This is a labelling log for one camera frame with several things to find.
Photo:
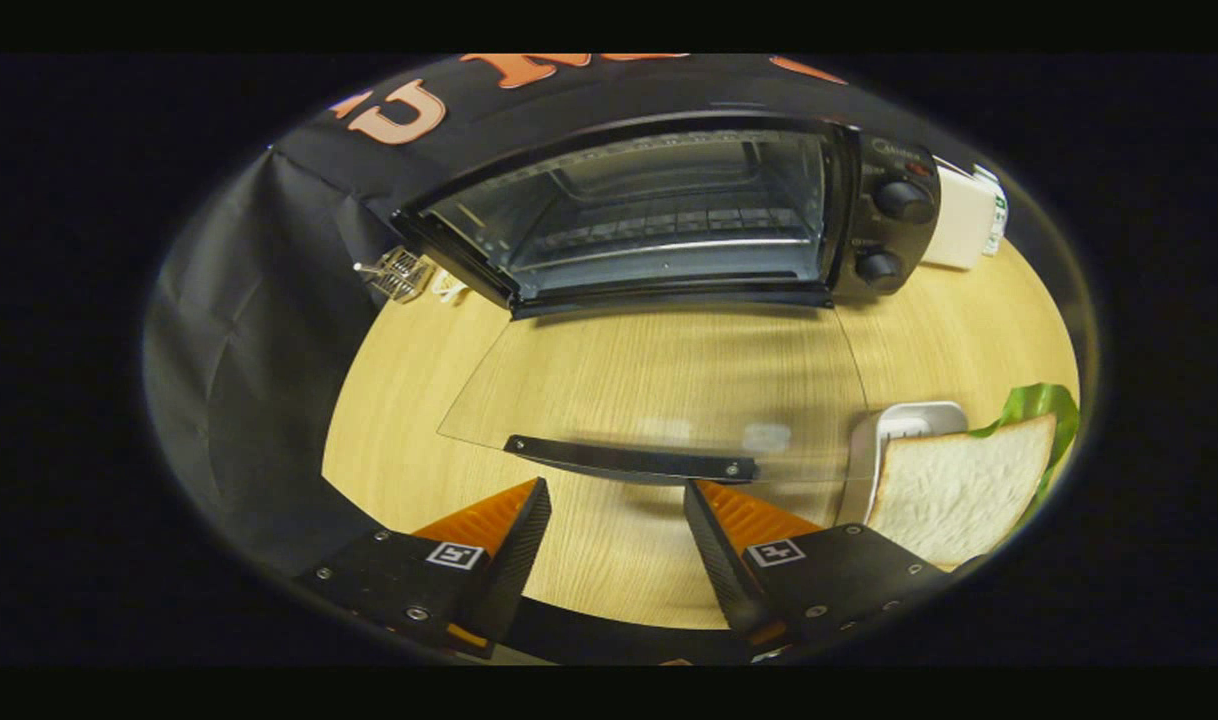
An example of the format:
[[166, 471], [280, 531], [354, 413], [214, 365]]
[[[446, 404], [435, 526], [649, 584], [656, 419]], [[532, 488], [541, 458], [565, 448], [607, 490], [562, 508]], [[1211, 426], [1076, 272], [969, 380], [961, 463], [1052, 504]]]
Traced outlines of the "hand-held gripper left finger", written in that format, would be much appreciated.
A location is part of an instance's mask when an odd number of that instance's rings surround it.
[[413, 532], [367, 529], [294, 582], [426, 651], [490, 659], [516, 618], [549, 519], [548, 482], [533, 478]]

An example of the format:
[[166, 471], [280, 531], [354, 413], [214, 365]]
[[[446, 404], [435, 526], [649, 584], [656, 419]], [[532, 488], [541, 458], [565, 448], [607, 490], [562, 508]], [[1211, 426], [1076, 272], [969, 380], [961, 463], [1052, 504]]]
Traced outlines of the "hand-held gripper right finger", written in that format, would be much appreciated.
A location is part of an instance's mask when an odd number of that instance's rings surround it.
[[818, 528], [709, 480], [688, 480], [683, 509], [725, 623], [749, 651], [832, 651], [952, 582], [864, 524]]

